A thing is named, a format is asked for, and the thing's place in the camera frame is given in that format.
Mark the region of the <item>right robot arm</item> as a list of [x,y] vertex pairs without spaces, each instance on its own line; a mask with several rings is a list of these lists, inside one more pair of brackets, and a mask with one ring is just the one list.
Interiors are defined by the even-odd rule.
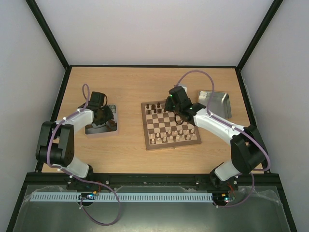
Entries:
[[210,182],[215,189],[222,189],[236,175],[257,171],[256,167],[264,161],[270,164],[257,127],[233,124],[206,106],[198,102],[193,104],[182,86],[169,91],[165,110],[179,116],[182,122],[205,129],[230,145],[231,158],[210,172]]

